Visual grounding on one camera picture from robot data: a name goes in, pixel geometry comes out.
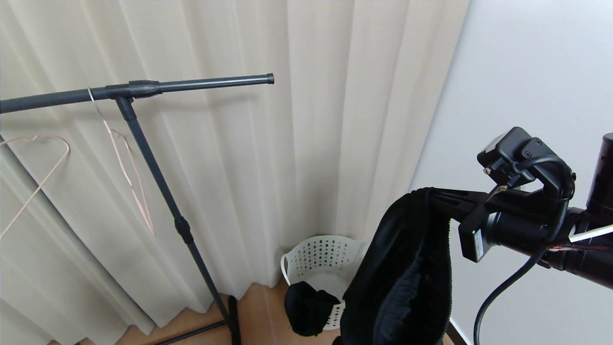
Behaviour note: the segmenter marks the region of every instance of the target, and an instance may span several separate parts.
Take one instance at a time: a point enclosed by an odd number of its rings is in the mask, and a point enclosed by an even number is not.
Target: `black clothes rack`
[[[222,87],[236,87],[242,85],[256,85],[256,84],[274,84],[275,77],[272,73],[261,76],[246,76],[246,77],[231,77],[231,78],[217,78],[217,79],[197,79],[197,80],[184,80],[178,82],[157,82],[153,80],[136,80],[128,82],[127,84],[108,85],[106,87],[98,87],[92,89],[82,89],[73,91],[64,91],[56,93],[48,93],[46,95],[27,96],[21,98],[6,99],[0,101],[0,114],[7,112],[16,112],[19,110],[28,110],[42,107],[58,106],[61,104],[91,102],[89,91],[95,100],[102,99],[114,99],[119,107],[123,118],[128,123],[130,131],[139,146],[139,149],[147,162],[147,166],[158,185],[166,205],[170,209],[170,213],[175,221],[175,229],[177,233],[183,238],[183,242],[187,245],[189,253],[192,255],[198,270],[213,299],[221,311],[223,320],[211,325],[204,326],[197,330],[185,333],[183,335],[174,337],[157,343],[156,345],[168,345],[176,341],[189,338],[200,334],[202,332],[212,330],[216,327],[227,325],[232,334],[232,345],[240,345],[240,327],[238,325],[238,310],[237,300],[233,296],[228,297],[228,309],[224,306],[223,301],[213,283],[211,274],[208,272],[207,266],[202,260],[202,256],[194,243],[194,237],[192,236],[188,221],[181,215],[179,207],[175,202],[170,188],[162,175],[162,171],[159,169],[158,162],[147,143],[147,139],[143,130],[140,127],[139,121],[132,107],[132,102],[135,98],[146,98],[155,95],[159,95],[164,92],[172,91],[186,91],[186,90],[200,90],[205,88],[222,88]]]

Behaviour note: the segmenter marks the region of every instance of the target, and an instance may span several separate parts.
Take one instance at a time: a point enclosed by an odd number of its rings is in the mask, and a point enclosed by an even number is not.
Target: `black cable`
[[[524,171],[526,169],[530,169],[536,165],[543,163],[554,163],[560,169],[560,176],[562,177],[563,182],[563,190],[560,198],[560,203],[558,204],[558,208],[556,210],[556,215],[554,221],[551,226],[551,231],[547,234],[547,237],[544,239],[543,244],[551,243],[558,236],[562,224],[564,223],[564,218],[566,216],[566,209],[568,208],[568,201],[573,197],[574,194],[574,180],[571,177],[571,170],[566,165],[566,163],[558,156],[555,155],[545,155],[540,157],[534,157],[527,159],[521,163],[514,164],[516,171]],[[532,267],[534,267],[539,260],[543,257],[543,255],[547,252],[546,245],[541,246],[536,252],[532,254],[532,256],[524,263],[524,265],[518,269],[513,275],[507,278],[502,284],[500,284],[483,302],[479,311],[477,312],[477,316],[474,320],[474,328],[473,328],[473,341],[474,345],[480,345],[481,342],[479,340],[479,335],[481,332],[481,322],[483,321],[483,317],[485,315],[485,311],[489,306],[494,302],[498,296],[500,296],[506,289],[508,289],[513,283],[518,281],[521,277],[523,277]]]

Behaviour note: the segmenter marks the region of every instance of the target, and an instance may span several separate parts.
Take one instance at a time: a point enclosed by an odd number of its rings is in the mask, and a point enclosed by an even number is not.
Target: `wooden floor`
[[[295,334],[283,308],[287,285],[279,283],[274,289],[253,284],[238,302],[238,318],[243,345],[330,345],[338,330],[324,331],[318,336]],[[168,325],[155,328],[148,336],[131,326],[115,345],[151,345],[221,320],[219,309],[213,304],[206,314],[185,309]],[[453,345],[445,336],[445,345]],[[88,339],[81,345],[95,345]],[[230,331],[222,326],[178,341],[176,345],[231,345]]]

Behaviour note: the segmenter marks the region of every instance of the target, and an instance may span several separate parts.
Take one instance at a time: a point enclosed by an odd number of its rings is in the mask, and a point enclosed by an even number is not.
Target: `perforated basket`
[[[345,310],[343,294],[364,258],[365,244],[342,236],[315,236],[300,242],[281,257],[281,272],[288,285],[306,281],[341,301],[332,309],[325,330],[340,327]]]

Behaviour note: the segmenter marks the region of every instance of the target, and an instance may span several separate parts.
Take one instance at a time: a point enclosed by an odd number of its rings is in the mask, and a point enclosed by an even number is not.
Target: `plastic basket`
[[[366,245],[342,236],[315,236],[300,242],[281,257],[281,272],[288,285],[306,281],[341,301],[328,317],[325,330],[340,327],[345,310],[343,294],[362,263]]]

